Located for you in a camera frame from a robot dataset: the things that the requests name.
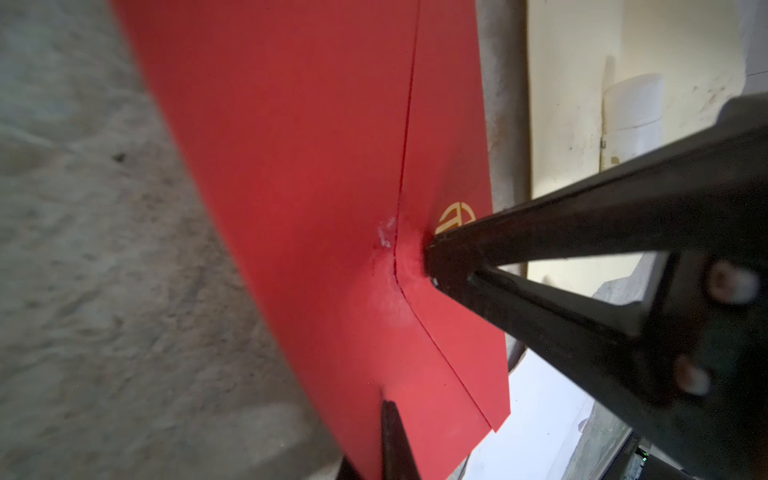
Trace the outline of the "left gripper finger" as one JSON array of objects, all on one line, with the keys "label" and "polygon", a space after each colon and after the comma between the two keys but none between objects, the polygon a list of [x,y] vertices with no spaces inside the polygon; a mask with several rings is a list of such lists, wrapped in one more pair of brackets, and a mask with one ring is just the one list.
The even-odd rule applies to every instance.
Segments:
[{"label": "left gripper finger", "polygon": [[420,480],[421,475],[394,401],[382,402],[381,433],[382,479]]}]

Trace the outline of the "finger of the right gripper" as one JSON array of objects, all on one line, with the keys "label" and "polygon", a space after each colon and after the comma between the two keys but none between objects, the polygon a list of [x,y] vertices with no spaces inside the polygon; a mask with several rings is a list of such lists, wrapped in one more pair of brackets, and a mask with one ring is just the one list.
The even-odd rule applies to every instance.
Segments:
[{"label": "finger of the right gripper", "polygon": [[[612,305],[509,264],[652,252]],[[690,473],[767,475],[767,97],[537,200],[439,234],[434,286],[522,341]]]}]

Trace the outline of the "white paper sheet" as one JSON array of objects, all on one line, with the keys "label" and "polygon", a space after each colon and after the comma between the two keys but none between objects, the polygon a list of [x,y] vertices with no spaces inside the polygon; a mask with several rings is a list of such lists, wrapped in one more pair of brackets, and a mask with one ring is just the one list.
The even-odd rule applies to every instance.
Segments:
[{"label": "white paper sheet", "polygon": [[468,459],[466,479],[561,479],[594,399],[528,350],[509,374],[511,413]]}]

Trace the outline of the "white glue stick tube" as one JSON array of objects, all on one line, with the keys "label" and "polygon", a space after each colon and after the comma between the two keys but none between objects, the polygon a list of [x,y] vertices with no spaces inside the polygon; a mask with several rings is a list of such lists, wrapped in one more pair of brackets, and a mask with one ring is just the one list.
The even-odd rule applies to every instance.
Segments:
[{"label": "white glue stick tube", "polygon": [[658,73],[623,80],[605,91],[600,171],[662,145],[663,94],[664,77]]}]

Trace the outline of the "red envelope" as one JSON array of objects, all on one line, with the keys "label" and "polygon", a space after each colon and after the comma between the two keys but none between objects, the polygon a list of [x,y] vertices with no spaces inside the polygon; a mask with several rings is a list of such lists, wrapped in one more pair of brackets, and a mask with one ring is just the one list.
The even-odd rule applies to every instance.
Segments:
[{"label": "red envelope", "polygon": [[424,251],[492,211],[471,1],[117,1],[215,225],[305,393],[367,479],[396,403],[420,475],[510,412],[501,331]]}]

